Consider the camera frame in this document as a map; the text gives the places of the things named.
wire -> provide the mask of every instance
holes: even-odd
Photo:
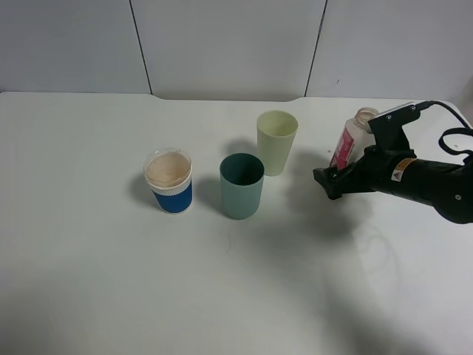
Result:
[[[419,104],[416,104],[415,106],[420,110],[428,109],[429,107],[432,107],[434,105],[442,106],[444,109],[447,109],[452,115],[454,115],[459,122],[463,125],[463,127],[457,127],[457,128],[451,128],[446,130],[438,140],[438,145],[441,147],[441,149],[444,152],[449,153],[450,155],[460,155],[460,154],[467,154],[468,157],[467,159],[471,159],[473,157],[473,151],[469,149],[465,150],[454,150],[450,148],[449,146],[446,145],[445,140],[443,139],[447,135],[469,135],[470,137],[473,137],[473,129],[466,123],[466,121],[456,112],[453,108],[451,108],[449,105],[443,103],[442,101],[423,101],[420,102]]]
[[[442,101],[424,101],[424,102],[421,102],[419,105],[416,105],[416,106],[419,107],[419,109],[426,109],[426,108],[431,107],[433,105],[442,106],[444,109],[447,109],[452,115],[454,115],[459,120],[459,122],[463,125],[463,127],[468,128],[468,129],[472,129],[466,123],[466,121],[458,114],[458,112],[456,112],[453,108],[451,108],[449,105],[445,104]]]

plastic bottle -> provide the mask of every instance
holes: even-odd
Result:
[[[354,118],[345,123],[330,166],[337,166],[338,170],[343,169],[361,158],[367,146],[375,144],[375,137],[368,121],[378,113],[376,109],[363,107],[358,110]]]

teal cup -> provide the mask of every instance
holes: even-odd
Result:
[[[265,166],[247,153],[226,157],[220,164],[222,208],[230,218],[244,220],[259,207]]]

bottle label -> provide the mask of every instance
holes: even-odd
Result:
[[[345,128],[341,134],[340,141],[338,141],[335,153],[333,153],[330,166],[336,166],[338,170],[346,168],[354,146],[355,141]]]

robotic arm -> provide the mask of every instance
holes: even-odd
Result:
[[[432,105],[449,110],[463,127],[448,129],[440,147],[451,155],[467,154],[464,165],[418,159],[410,149],[402,126],[421,116]],[[342,170],[336,166],[314,169],[315,180],[331,200],[356,192],[384,192],[432,206],[453,223],[473,223],[473,151],[456,151],[447,146],[447,135],[469,135],[473,129],[450,106],[440,101],[407,104],[382,112],[369,121],[376,145]]]

